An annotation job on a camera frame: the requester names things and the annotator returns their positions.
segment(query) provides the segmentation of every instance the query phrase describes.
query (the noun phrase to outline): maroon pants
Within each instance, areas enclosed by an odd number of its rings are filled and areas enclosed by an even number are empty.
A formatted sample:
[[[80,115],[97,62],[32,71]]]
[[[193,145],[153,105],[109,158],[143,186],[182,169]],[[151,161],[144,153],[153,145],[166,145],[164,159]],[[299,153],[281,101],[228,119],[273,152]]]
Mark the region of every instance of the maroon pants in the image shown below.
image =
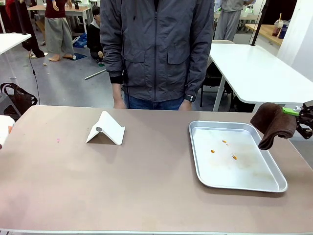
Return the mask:
[[[36,55],[37,53],[40,53],[39,52],[40,50],[38,47],[37,38],[36,38],[34,29],[33,29],[33,25],[31,24],[25,2],[23,2],[22,4],[19,4],[19,7],[20,7],[20,12],[21,12],[21,16],[22,16],[22,23],[24,25],[24,29],[25,29],[26,33],[31,34],[31,38],[22,43],[23,48],[25,48],[26,50],[32,49],[32,51]],[[21,28],[21,25],[19,22],[19,17],[18,17],[16,8],[15,8],[15,2],[11,3],[9,6],[7,6],[7,11],[10,11],[10,12],[8,12],[8,15],[10,16],[11,24],[12,24],[15,32],[16,33],[22,33],[22,28]]]

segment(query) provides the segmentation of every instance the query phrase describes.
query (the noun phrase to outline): jacket zipper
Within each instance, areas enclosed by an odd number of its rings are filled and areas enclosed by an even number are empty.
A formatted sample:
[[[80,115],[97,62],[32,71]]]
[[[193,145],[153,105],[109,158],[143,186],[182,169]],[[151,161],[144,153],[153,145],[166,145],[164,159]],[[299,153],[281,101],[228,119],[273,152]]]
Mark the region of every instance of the jacket zipper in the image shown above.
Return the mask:
[[[154,100],[157,97],[157,12],[155,12],[155,23],[156,23],[156,33],[155,33],[155,79],[154,79]]]

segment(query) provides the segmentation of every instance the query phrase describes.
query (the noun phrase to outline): gray pants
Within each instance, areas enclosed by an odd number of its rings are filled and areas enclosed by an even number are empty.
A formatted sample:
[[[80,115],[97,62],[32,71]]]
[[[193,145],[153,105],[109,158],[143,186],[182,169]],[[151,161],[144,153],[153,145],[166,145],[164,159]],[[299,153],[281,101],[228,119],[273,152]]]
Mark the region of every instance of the gray pants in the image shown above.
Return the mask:
[[[217,23],[214,39],[233,41],[237,31],[240,14],[241,11],[224,12],[222,10]]]
[[[72,33],[66,18],[45,18],[45,44],[48,52],[74,55]]]

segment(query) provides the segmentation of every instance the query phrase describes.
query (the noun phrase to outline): jacket pocket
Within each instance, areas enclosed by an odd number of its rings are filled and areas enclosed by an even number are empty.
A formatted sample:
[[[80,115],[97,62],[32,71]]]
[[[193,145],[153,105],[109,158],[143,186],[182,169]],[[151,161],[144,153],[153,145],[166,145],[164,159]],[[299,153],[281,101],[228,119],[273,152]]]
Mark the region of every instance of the jacket pocket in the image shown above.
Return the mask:
[[[178,93],[184,91],[190,63],[189,56],[189,44],[167,50],[167,85]]]
[[[128,73],[129,87],[146,86],[145,74],[145,50],[131,48],[125,49],[125,66]]]

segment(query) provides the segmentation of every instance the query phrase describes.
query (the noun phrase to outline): bare foot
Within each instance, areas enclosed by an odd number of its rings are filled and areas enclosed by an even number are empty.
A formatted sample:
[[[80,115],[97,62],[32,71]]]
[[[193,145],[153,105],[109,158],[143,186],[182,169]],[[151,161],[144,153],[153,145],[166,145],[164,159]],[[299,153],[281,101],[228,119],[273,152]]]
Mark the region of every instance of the bare foot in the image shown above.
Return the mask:
[[[63,56],[63,58],[70,58],[70,59],[73,59],[73,55],[71,55],[71,54],[65,54],[65,55]]]
[[[49,61],[59,61],[60,60],[60,55],[54,55],[49,58]]]

